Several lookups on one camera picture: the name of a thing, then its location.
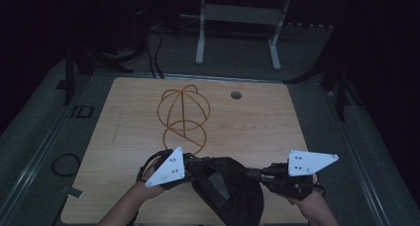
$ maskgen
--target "light wood tabletop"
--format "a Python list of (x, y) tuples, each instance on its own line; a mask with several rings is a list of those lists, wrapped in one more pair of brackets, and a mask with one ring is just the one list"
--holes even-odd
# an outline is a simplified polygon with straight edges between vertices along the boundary
[[(183, 113), (182, 102), (171, 97), (161, 103), (158, 111), (167, 90), (181, 90), (190, 84), (197, 88), (199, 95), (189, 93), (195, 96), (195, 102), (184, 96)], [(240, 92), (242, 97), (234, 99), (233, 91)], [(210, 109), (202, 97), (208, 100)], [(208, 116), (205, 122), (203, 113)], [(83, 195), (67, 199), (61, 212), (62, 222), (97, 223), (134, 184), (139, 168), (151, 155), (164, 149), (166, 127), (158, 115), (163, 122), (174, 122), (182, 116), (204, 122), (202, 129), (185, 133), (195, 143), (205, 140), (204, 148), (196, 155), (199, 158), (231, 157), (247, 168), (262, 169), (271, 163), (286, 163), (292, 149), (307, 151), (289, 92), (283, 84), (120, 77), (111, 87), (73, 184)], [(173, 149), (181, 146), (185, 153), (197, 151), (196, 144), (171, 131), (166, 133), (165, 143)], [(262, 191), (261, 223), (306, 222), (296, 206), (263, 185)], [(222, 224), (190, 183), (147, 201), (140, 209), (137, 222)]]

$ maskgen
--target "white triangle marker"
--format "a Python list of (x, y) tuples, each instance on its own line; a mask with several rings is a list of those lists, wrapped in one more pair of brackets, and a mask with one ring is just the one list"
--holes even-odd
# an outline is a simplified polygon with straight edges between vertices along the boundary
[(146, 181), (146, 187), (168, 183), (185, 177), (182, 148), (177, 147)]
[(291, 150), (289, 153), (288, 173), (290, 176), (314, 174), (338, 159), (337, 155)]

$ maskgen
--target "hand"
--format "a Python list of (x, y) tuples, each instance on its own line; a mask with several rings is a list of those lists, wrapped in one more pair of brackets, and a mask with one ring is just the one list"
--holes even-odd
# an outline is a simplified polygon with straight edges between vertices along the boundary
[(317, 190), (313, 190), (311, 194), (301, 201), (285, 196), (282, 197), (286, 198), (290, 204), (296, 204), (303, 217), (309, 221), (311, 226), (339, 225), (324, 196)]
[[(155, 173), (155, 164), (158, 161), (158, 158), (154, 159), (149, 167), (145, 170), (145, 173), (142, 175), (142, 181), (148, 181), (148, 179)], [(142, 196), (144, 200), (155, 198), (164, 192), (164, 188), (160, 185), (155, 185), (152, 187), (146, 187), (144, 182), (138, 181), (136, 185), (139, 186), (139, 190), (142, 191)]]

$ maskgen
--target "gray floor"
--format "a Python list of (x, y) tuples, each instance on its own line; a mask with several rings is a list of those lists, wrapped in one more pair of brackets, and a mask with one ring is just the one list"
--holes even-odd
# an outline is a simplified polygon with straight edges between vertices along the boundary
[[(164, 33), (164, 27), (156, 30)], [(204, 63), (195, 65), (197, 37), (187, 33), (162, 35), (157, 61), (166, 78), (239, 78), (281, 83), (312, 68), (331, 30), (285, 27), (277, 45), (280, 71), (271, 68), (265, 39), (238, 37), (208, 36)], [(157, 36), (151, 36), (150, 46), (154, 52)], [(152, 77), (145, 57), (128, 61), (125, 66), (135, 70), (128, 76)], [(92, 76), (78, 74), (76, 96), (67, 107), (62, 106), (63, 91), (55, 89), (63, 79), (63, 62), (46, 76), (0, 138), (0, 201), (8, 206), (0, 212), (7, 219), (0, 222), (63, 225), (57, 217), (66, 195), (60, 191), (72, 185), (74, 176), (53, 174), (51, 164), (62, 154), (83, 157), (117, 76), (122, 74), (101, 66)], [(327, 200), (340, 225), (420, 225), (420, 211), (366, 109), (353, 102), (346, 106), (346, 122), (340, 122), (334, 112), (334, 92), (321, 90), (317, 84), (321, 78), (318, 75), (288, 87), (309, 151), (340, 156), (337, 163), (321, 171), (321, 183), (329, 188)], [(94, 107), (92, 118), (71, 118), (75, 105)], [(35, 154), (43, 160), (32, 162)], [(73, 171), (75, 162), (63, 159), (56, 166), (58, 170)]]

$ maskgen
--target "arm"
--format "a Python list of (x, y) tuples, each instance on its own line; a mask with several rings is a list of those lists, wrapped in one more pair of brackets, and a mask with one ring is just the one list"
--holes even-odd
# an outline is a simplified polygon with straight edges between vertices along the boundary
[[(142, 177), (143, 180), (149, 179), (155, 172), (154, 165), (156, 161), (154, 160), (145, 171)], [(102, 218), (98, 225), (127, 225), (146, 200), (154, 198), (163, 192), (164, 189), (159, 185), (146, 187), (143, 182), (137, 181)]]
[(296, 204), (299, 207), (300, 212), (309, 221), (311, 226), (339, 225), (324, 196), (317, 190), (313, 190), (302, 201), (291, 198), (287, 198), (287, 200), (292, 205)]

